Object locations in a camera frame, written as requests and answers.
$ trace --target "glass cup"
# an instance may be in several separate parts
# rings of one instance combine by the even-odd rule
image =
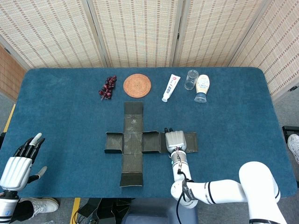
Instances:
[[[195,87],[198,75],[198,72],[194,69],[188,71],[188,75],[185,81],[185,89],[192,90]]]

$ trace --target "toothpaste tube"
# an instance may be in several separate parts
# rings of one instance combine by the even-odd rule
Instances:
[[[163,98],[162,98],[163,102],[167,102],[167,100],[171,96],[174,88],[177,86],[180,78],[181,78],[180,76],[175,76],[175,75],[171,74],[169,82],[167,84],[167,88],[163,94]]]

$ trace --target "red grapes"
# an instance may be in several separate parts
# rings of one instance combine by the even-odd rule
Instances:
[[[101,100],[103,99],[111,99],[112,97],[112,89],[115,87],[116,83],[116,76],[110,76],[105,81],[102,90],[99,90],[99,95],[102,96]]]

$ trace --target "yellow tape line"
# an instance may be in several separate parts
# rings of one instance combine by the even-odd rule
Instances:
[[[79,210],[79,205],[80,205],[80,199],[79,197],[76,197],[74,200],[74,205],[73,205],[73,212],[71,213],[71,220],[70,220],[70,224],[75,224],[73,222],[73,220],[77,220],[77,215],[76,212]]]
[[[9,126],[9,123],[10,123],[10,119],[11,119],[11,117],[13,116],[13,113],[14,113],[14,108],[15,108],[15,104],[14,104],[13,108],[11,109],[10,115],[9,115],[9,117],[8,117],[8,120],[7,120],[7,122],[6,122],[6,125],[5,125],[5,128],[4,128],[4,131],[3,131],[3,132],[7,132],[7,130],[8,130],[8,126]]]

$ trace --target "black pants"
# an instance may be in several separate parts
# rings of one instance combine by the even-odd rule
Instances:
[[[30,201],[24,201],[17,203],[17,206],[14,210],[13,217],[11,218],[10,223],[13,223],[15,220],[24,221],[30,219],[33,216],[33,205]]]

